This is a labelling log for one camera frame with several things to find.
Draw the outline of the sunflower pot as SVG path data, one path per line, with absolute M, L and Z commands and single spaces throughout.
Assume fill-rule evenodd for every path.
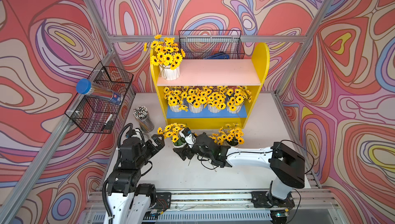
M 217 114 L 226 108 L 227 86 L 205 86 L 208 110 Z
M 189 87 L 185 97 L 188 110 L 193 114 L 201 113 L 207 104 L 207 94 L 203 87 Z
M 226 134 L 224 133 L 213 133 L 212 135 L 210 135 L 210 138 L 213 139 L 214 143 L 217 145 L 223 145 L 225 138 L 226 138 Z
M 225 141 L 223 145 L 230 145 L 230 146 L 239 146 L 245 143 L 244 140 L 244 132 L 239 124 L 225 124 L 224 127 L 221 127 L 218 130 L 219 134 L 224 133 L 226 134 Z
M 164 99 L 167 101 L 170 110 L 174 113 L 187 112 L 187 89 L 186 86 L 164 87 Z
M 150 64 L 159 67 L 160 76 L 167 81 L 174 81 L 181 75 L 180 65 L 186 54 L 175 42 L 174 37 L 154 36 L 151 43 L 144 44 L 144 51 L 150 49 Z
M 158 135 L 163 135 L 165 139 L 171 139 L 171 142 L 175 147 L 181 147 L 186 145 L 185 138 L 182 138 L 181 132 L 186 128 L 186 124 L 172 123 L 166 125 L 164 128 L 159 127 L 157 129 Z
M 226 110 L 231 114 L 240 112 L 245 102 L 250 103 L 252 100 L 252 92 L 247 86 L 236 86 L 227 88 L 226 94 Z

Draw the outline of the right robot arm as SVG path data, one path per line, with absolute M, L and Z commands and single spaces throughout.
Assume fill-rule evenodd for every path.
M 196 136 L 189 129 L 181 132 L 183 145 L 173 151 L 183 160 L 197 156 L 201 162 L 208 161 L 218 167 L 254 166 L 271 169 L 275 179 L 266 192 L 253 192 L 252 202 L 257 208 L 293 206 L 292 190 L 305 186 L 305 158 L 286 145 L 286 141 L 274 142 L 262 149 L 241 149 L 229 145 L 218 145 L 206 133 Z

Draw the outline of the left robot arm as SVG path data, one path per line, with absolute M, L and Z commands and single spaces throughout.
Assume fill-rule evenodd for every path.
M 154 184 L 140 183 L 142 168 L 165 146 L 163 135 L 146 140 L 141 129 L 128 123 L 117 138 L 117 159 L 101 194 L 106 224 L 141 224 L 159 217 L 171 206 L 171 193 L 157 193 Z

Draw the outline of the clear jar of pencils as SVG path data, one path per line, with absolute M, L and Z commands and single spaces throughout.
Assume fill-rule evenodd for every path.
M 141 130 L 144 133 L 150 133 L 154 130 L 154 124 L 151 121 L 149 112 L 146 106 L 138 106 L 133 110 L 133 115 L 139 123 Z

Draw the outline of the black marker in basket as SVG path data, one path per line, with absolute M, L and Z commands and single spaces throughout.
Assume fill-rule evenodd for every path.
M 105 121 L 105 123 L 104 123 L 104 125 L 103 125 L 101 131 L 104 131 L 104 130 L 111 130 L 111 129 L 113 128 L 113 124 L 114 124 L 114 121 L 113 121 L 113 114 L 110 114 L 110 115 L 108 116 L 107 120 Z

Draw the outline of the yellow shelf unit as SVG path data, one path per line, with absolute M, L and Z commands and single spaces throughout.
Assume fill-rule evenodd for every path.
M 185 59 L 179 66 L 180 76 L 166 80 L 159 66 L 151 65 L 150 71 L 160 107 L 167 124 L 183 123 L 191 129 L 217 129 L 225 124 L 237 123 L 245 127 L 268 75 L 270 51 L 268 45 L 259 43 L 250 59 Z M 200 113 L 172 112 L 164 99 L 164 88 L 171 86 L 246 86 L 252 100 L 245 101 L 237 114 L 226 109 L 211 113 L 204 108 Z

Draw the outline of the blue capped pencil tube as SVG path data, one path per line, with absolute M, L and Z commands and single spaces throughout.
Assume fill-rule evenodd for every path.
M 80 94 L 95 97 L 111 104 L 121 105 L 122 103 L 121 94 L 102 85 L 91 82 L 88 79 L 81 79 L 76 85 L 76 91 Z

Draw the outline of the blue item in rear basket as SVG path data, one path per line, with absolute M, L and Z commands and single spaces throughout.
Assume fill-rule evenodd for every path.
M 230 56 L 229 56 L 229 54 L 227 54 L 225 52 L 219 52 L 219 53 L 210 55 L 210 56 L 206 57 L 205 59 L 230 59 Z

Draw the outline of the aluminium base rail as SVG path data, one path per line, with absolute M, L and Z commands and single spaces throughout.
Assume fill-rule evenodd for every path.
M 345 224 L 330 190 L 292 190 L 284 202 L 269 203 L 265 190 L 158 192 L 144 224 Z

